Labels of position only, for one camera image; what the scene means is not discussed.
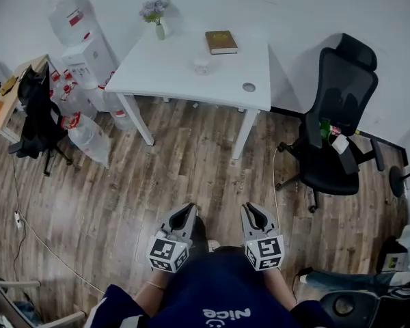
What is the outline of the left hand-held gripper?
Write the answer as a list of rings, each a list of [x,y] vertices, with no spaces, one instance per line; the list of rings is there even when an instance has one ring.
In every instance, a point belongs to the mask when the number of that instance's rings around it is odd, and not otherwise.
[[[146,250],[146,258],[153,269],[175,273],[189,258],[193,244],[191,235],[197,216],[192,202],[170,210]]]

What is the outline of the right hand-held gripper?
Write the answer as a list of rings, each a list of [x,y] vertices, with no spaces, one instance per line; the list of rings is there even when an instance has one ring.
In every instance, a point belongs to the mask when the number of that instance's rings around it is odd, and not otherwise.
[[[248,202],[241,206],[241,220],[245,255],[252,267],[256,271],[281,267],[284,237],[275,227],[275,217],[264,207]]]

